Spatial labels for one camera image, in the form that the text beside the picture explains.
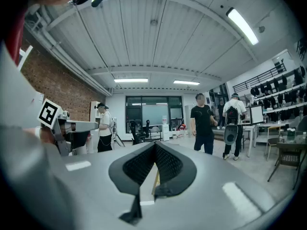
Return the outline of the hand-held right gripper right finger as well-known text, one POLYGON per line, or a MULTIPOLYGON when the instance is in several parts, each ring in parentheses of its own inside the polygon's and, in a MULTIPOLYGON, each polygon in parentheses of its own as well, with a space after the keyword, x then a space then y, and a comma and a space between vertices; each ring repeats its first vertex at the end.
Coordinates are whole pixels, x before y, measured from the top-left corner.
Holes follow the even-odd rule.
POLYGON ((257 181, 222 158, 167 145, 194 162, 196 177, 183 193, 156 199, 145 211, 141 229, 234 230, 261 217, 276 204, 257 181))

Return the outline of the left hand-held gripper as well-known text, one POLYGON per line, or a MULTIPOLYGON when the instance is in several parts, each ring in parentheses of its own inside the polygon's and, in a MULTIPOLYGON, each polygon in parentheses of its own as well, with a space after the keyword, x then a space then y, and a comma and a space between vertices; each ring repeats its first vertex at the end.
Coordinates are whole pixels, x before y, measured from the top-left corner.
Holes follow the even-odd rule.
POLYGON ((61 156, 68 156, 84 146, 91 131, 99 128, 97 122, 73 121, 69 116, 68 111, 48 99, 44 100, 37 116, 37 120, 50 129, 61 156))

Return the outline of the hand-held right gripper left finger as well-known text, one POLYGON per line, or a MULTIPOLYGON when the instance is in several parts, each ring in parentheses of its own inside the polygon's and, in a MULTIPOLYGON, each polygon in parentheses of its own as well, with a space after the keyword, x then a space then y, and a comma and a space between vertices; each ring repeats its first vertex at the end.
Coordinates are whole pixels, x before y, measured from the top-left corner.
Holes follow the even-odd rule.
POLYGON ((62 179, 74 200, 77 230, 154 230, 155 205, 140 205, 154 143, 62 158, 62 179))

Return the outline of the person's left hand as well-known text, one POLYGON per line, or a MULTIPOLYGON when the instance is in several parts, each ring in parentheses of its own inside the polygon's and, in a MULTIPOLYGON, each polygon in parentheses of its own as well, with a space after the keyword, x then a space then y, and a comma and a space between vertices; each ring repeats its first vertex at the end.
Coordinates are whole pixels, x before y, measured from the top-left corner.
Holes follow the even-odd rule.
POLYGON ((43 143, 50 143, 50 144, 56 143, 52 130, 46 126, 40 128, 40 140, 43 143))

